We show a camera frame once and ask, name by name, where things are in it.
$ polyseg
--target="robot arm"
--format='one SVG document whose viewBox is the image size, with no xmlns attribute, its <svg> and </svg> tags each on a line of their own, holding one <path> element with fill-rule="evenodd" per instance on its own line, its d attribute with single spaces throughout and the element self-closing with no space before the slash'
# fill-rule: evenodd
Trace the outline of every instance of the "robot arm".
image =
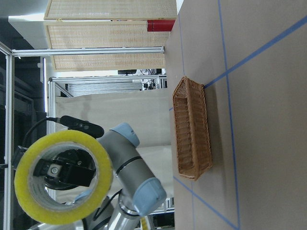
<svg viewBox="0 0 307 230">
<path fill-rule="evenodd" d="M 84 125 L 84 122 L 72 117 L 69 117 L 68 121 L 71 119 L 78 124 L 76 126 L 74 123 L 69 123 L 69 126 L 73 126 L 73 129 L 75 129 L 75 127 L 85 128 L 88 132 L 86 128 L 89 126 L 88 124 L 91 126 L 93 125 L 91 123 L 86 123 L 86 125 Z M 88 230 L 102 230 L 107 224 L 103 230 L 132 230 L 137 226 L 141 217 L 149 215 L 165 201 L 166 192 L 160 181 L 154 176 L 137 152 L 136 147 L 139 145 L 140 141 L 133 129 L 127 123 L 122 123 L 110 129 L 97 140 L 107 151 L 113 165 L 114 174 L 122 185 L 122 190 L 119 193 L 118 203 L 115 208 L 110 205 L 107 197 L 102 203 L 104 211 L 98 209 L 86 218 L 87 228 Z M 51 163 L 46 161 L 41 165 L 44 170 L 39 170 L 40 173 L 38 175 L 33 174 L 34 177 L 39 176 L 39 178 L 43 178 Z M 70 167 L 74 170 L 80 169 L 78 165 L 70 165 Z M 72 178 L 73 175 L 65 173 L 62 179 L 66 177 Z M 61 185 L 61 188 L 64 185 L 67 186 L 62 182 L 58 182 L 58 184 Z M 86 202 L 85 197 L 86 195 L 81 196 L 76 203 Z M 61 229 L 59 225 L 55 225 L 54 228 L 48 224 L 39 226 L 39 228 L 36 227 L 35 229 Z"/>
<path fill-rule="evenodd" d="M 122 123 L 98 139 L 113 164 L 123 190 L 108 223 L 108 230 L 134 229 L 140 218 L 155 211 L 166 192 L 135 149 L 140 141 L 133 129 Z"/>
</svg>

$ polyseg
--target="yellow tape roll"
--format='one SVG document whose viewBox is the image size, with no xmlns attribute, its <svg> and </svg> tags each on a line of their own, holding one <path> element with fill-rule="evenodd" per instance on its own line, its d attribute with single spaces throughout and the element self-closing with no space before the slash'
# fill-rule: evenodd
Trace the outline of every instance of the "yellow tape roll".
<svg viewBox="0 0 307 230">
<path fill-rule="evenodd" d="M 96 176 L 93 190 L 80 204 L 64 205 L 45 190 L 44 177 L 34 177 L 40 158 L 50 160 L 69 149 L 82 149 L 93 158 Z M 33 219 L 48 224 L 67 224 L 91 214 L 102 202 L 113 179 L 111 161 L 105 149 L 93 137 L 75 130 L 47 135 L 36 141 L 22 157 L 15 175 L 15 192 L 20 206 Z"/>
<path fill-rule="evenodd" d="M 145 217 L 141 218 L 142 230 L 148 230 Z"/>
</svg>

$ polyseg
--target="woven basket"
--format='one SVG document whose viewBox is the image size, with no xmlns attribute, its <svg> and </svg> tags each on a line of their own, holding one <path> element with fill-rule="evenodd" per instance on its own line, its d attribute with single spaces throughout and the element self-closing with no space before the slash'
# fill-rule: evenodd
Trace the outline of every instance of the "woven basket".
<svg viewBox="0 0 307 230">
<path fill-rule="evenodd" d="M 212 167 L 203 85 L 183 77 L 173 93 L 178 171 L 196 181 Z"/>
</svg>

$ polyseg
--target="metal frame structure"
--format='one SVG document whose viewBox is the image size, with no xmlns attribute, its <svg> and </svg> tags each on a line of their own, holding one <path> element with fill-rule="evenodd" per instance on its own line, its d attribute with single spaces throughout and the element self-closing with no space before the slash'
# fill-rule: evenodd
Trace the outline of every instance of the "metal frame structure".
<svg viewBox="0 0 307 230">
<path fill-rule="evenodd" d="M 13 173 L 11 159 L 14 147 L 14 58 L 15 57 L 45 57 L 51 55 L 77 54 L 123 54 L 123 53 L 164 53 L 164 47 L 123 47 L 123 48 L 81 48 L 81 49 L 40 49 L 11 50 L 0 42 L 0 52 L 6 56 L 6 104 L 5 104 L 5 178 L 4 178 L 4 214 L 3 230 L 12 229 L 12 191 Z M 50 82 L 49 95 L 55 95 L 56 83 Z M 49 97 L 49 104 L 55 105 L 55 97 Z M 55 110 L 50 109 L 49 116 L 54 116 Z M 49 132 L 55 131 L 55 126 L 49 124 Z"/>
<path fill-rule="evenodd" d="M 166 75 L 132 75 L 132 76 L 107 76 L 107 77 L 76 77 L 76 78 L 51 78 L 49 79 L 49 111 L 50 116 L 56 116 L 56 88 L 66 94 L 68 97 L 73 97 L 67 90 L 59 85 L 59 83 L 69 84 L 85 84 L 85 83 L 106 83 L 111 80 L 136 80 L 136 79 L 166 79 Z M 55 132 L 55 123 L 51 123 L 51 130 Z"/>
</svg>

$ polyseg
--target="black cable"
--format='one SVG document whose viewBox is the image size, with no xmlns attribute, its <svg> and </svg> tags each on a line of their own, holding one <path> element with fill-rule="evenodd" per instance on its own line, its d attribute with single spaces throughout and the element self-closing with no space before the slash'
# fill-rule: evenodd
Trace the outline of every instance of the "black cable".
<svg viewBox="0 0 307 230">
<path fill-rule="evenodd" d="M 149 80 L 149 81 L 147 81 L 145 84 L 147 84 L 147 83 L 148 83 L 148 82 L 150 82 L 150 81 L 151 81 L 151 82 L 153 82 L 153 79 L 150 79 L 150 80 Z"/>
<path fill-rule="evenodd" d="M 34 129 L 36 129 L 41 123 L 43 123 L 44 121 L 54 121 L 56 122 L 59 118 L 58 117 L 45 117 L 43 119 L 41 119 L 40 121 L 38 121 L 32 128 L 29 129 L 29 131 L 25 134 L 24 139 L 23 139 L 23 147 L 25 147 L 27 140 L 30 136 L 30 134 L 33 132 Z"/>
<path fill-rule="evenodd" d="M 128 164 L 130 164 L 131 162 L 135 161 L 135 160 L 138 160 L 138 159 L 142 159 L 141 156 L 137 156 L 137 157 L 132 157 L 131 159 L 127 160 L 125 163 L 123 163 L 117 170 L 116 170 L 116 173 L 115 175 L 118 175 L 119 172 L 125 168 Z"/>
<path fill-rule="evenodd" d="M 83 224 L 83 230 L 88 230 L 87 221 L 85 218 L 82 219 L 82 224 Z"/>
<path fill-rule="evenodd" d="M 107 202 L 107 204 L 101 209 L 101 211 L 99 212 L 100 208 L 97 209 L 95 215 L 93 216 L 93 221 L 97 220 L 98 217 L 100 217 L 100 215 L 105 211 L 105 209 L 109 206 L 109 204 L 111 204 L 111 201 L 114 199 L 114 197 L 116 197 L 118 194 L 120 194 L 122 191 L 122 189 L 120 189 L 118 192 L 116 192 Z"/>
<path fill-rule="evenodd" d="M 111 217 L 108 217 L 108 218 L 104 219 L 104 220 L 101 221 L 99 224 L 97 224 L 95 227 L 93 227 L 92 230 L 98 230 L 98 229 L 102 228 L 102 227 L 105 226 L 110 220 L 111 220 Z"/>
</svg>

